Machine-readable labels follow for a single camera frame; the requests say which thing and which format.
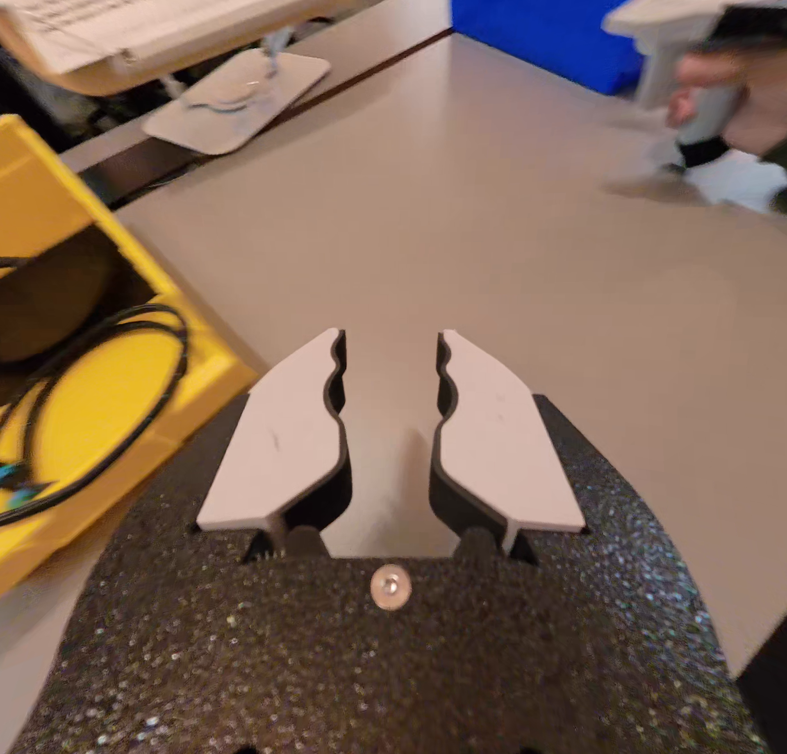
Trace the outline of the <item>person's right hand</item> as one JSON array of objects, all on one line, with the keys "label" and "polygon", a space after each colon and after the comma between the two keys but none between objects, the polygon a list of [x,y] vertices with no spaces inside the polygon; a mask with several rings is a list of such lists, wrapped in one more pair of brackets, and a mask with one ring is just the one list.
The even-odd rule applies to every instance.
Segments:
[{"label": "person's right hand", "polygon": [[785,139],[786,51],[777,48],[690,51],[675,68],[678,83],[666,123],[679,128],[698,114],[699,89],[742,91],[722,137],[733,149],[762,158]]}]

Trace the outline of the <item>yellow plastic bin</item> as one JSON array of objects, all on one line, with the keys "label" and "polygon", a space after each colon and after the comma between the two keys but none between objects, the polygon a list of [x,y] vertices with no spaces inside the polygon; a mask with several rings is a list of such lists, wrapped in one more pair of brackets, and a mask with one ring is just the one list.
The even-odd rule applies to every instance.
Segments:
[{"label": "yellow plastic bin", "polygon": [[1,123],[2,276],[96,225],[156,296],[2,374],[1,591],[168,460],[257,374],[189,294],[55,152],[13,115]]}]

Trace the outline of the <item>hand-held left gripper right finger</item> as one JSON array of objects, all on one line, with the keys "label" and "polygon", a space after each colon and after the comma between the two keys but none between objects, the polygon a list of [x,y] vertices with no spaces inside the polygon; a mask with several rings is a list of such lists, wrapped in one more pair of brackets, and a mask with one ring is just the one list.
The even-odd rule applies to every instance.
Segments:
[{"label": "hand-held left gripper right finger", "polygon": [[438,334],[438,413],[428,499],[459,538],[481,529],[500,552],[526,552],[530,532],[586,530],[530,388],[454,329]]}]

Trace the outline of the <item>grey desk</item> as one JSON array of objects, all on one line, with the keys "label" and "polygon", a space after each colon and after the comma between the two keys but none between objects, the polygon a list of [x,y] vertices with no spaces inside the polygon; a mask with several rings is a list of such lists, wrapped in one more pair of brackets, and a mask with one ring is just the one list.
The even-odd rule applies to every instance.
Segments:
[{"label": "grey desk", "polygon": [[[615,105],[442,37],[112,215],[257,377],[145,482],[11,752],[769,752],[700,553],[785,612],[785,237],[624,198]],[[353,495],[195,520],[253,386],[346,333]],[[531,390],[585,517],[430,508],[439,332]]]},{"label": "grey desk", "polygon": [[327,99],[385,63],[450,33],[449,0],[384,0],[297,41],[290,54],[324,59],[326,77],[305,92],[275,124]]}]

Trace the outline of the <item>printed instruction sheet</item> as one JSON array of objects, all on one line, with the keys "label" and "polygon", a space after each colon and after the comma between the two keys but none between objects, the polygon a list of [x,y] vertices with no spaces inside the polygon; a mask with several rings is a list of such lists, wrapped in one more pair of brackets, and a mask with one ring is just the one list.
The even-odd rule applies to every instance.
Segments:
[{"label": "printed instruction sheet", "polygon": [[315,0],[2,0],[44,68],[136,64],[275,21]]}]

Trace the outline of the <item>dark rounded object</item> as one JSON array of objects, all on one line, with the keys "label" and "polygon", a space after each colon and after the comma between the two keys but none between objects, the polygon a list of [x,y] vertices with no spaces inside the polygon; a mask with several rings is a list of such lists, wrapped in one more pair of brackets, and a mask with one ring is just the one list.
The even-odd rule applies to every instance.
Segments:
[{"label": "dark rounded object", "polygon": [[34,368],[88,327],[155,296],[96,225],[23,258],[1,279],[2,374]]}]

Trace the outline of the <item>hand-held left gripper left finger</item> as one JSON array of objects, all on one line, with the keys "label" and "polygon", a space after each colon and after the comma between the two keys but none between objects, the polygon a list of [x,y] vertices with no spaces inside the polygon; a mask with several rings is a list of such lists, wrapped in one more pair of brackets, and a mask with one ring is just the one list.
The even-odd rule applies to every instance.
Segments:
[{"label": "hand-held left gripper left finger", "polygon": [[346,333],[331,327],[253,386],[196,516],[200,531],[262,532],[283,545],[295,529],[321,533],[348,509],[346,369]]}]

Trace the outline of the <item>blue box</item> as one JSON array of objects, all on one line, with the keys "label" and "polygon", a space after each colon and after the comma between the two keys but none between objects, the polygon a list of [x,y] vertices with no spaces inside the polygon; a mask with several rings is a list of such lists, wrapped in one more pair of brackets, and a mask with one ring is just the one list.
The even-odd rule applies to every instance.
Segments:
[{"label": "blue box", "polygon": [[601,24],[627,0],[450,0],[453,29],[603,95],[633,88],[643,57]]}]

